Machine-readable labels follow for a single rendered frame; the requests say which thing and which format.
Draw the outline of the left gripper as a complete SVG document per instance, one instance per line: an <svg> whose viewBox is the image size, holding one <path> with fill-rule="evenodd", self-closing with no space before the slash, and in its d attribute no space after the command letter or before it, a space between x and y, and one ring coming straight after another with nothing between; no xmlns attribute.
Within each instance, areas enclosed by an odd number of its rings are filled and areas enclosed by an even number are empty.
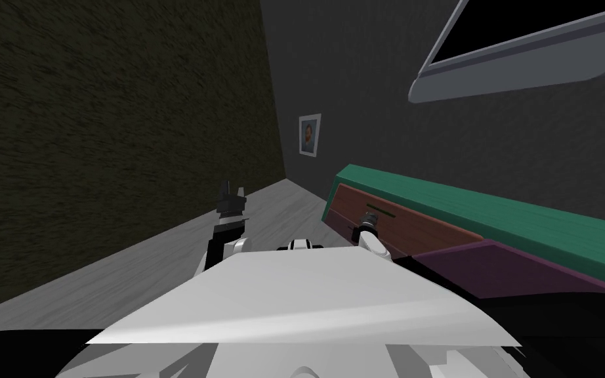
<svg viewBox="0 0 605 378"><path fill-rule="evenodd" d="M217 202L217 213L222 218L241 215L245 210L246 202L244 187L239 187L236 195L230 195L230 182L222 181L221 197Z"/></svg>

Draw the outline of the brown drawer front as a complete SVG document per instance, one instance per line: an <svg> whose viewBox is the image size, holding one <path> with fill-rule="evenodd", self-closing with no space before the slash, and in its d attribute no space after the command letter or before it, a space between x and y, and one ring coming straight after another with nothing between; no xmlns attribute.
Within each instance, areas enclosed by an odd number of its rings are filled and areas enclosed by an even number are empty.
<svg viewBox="0 0 605 378"><path fill-rule="evenodd" d="M388 217L370 209L366 207L367 203L385 209L396 217ZM378 239L394 258L414 256L483 240L483 237L467 229L346 184L337 187L324 222L342 238L356 245L357 242L352 240L353 231L361 226L361 217L368 211L379 215L376 228Z"/></svg>

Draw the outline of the framed portrait picture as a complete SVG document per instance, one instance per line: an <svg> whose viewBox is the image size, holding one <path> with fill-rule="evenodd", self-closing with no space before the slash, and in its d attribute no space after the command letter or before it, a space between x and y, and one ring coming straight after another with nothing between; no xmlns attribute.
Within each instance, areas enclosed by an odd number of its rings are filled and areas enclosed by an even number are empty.
<svg viewBox="0 0 605 378"><path fill-rule="evenodd" d="M321 123L321 114L312 114L299 117L299 153L305 156L316 157Z"/></svg>

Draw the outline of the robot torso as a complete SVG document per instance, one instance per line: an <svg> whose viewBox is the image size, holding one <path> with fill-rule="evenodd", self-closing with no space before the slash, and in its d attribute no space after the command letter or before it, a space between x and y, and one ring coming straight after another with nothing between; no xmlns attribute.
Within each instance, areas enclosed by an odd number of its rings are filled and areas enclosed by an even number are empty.
<svg viewBox="0 0 605 378"><path fill-rule="evenodd" d="M254 251L107 327L57 378L530 378L516 345L383 247Z"/></svg>

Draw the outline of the green-topped purple cabinet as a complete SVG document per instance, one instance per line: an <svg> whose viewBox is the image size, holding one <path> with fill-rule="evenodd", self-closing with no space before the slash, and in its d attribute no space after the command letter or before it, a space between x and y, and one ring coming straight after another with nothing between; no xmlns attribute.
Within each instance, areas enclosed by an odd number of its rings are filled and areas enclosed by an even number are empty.
<svg viewBox="0 0 605 378"><path fill-rule="evenodd" d="M605 220L348 165L340 184L467 229L482 241L414 256L478 298L605 293Z"/></svg>

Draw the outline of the grey-framed window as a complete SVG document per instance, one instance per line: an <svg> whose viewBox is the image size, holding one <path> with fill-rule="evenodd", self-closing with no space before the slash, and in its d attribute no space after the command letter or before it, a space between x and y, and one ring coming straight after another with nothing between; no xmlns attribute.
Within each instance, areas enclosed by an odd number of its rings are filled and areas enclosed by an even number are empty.
<svg viewBox="0 0 605 378"><path fill-rule="evenodd" d="M458 0L411 103L605 76L605 0Z"/></svg>

